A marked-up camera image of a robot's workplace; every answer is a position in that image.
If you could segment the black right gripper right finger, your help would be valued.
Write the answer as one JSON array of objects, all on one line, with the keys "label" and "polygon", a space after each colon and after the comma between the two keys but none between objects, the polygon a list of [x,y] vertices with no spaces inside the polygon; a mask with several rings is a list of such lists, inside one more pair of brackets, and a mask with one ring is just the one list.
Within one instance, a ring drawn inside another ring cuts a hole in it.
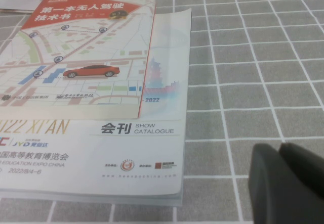
[{"label": "black right gripper right finger", "polygon": [[279,154],[299,181],[323,198],[323,158],[293,143],[283,143]]}]

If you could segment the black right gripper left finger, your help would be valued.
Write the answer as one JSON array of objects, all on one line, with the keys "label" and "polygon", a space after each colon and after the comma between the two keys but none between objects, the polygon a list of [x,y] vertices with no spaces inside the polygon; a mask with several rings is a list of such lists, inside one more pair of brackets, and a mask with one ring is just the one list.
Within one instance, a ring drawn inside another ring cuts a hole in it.
[{"label": "black right gripper left finger", "polygon": [[323,198],[303,185],[269,144],[253,147],[249,193],[254,223],[323,223]]}]

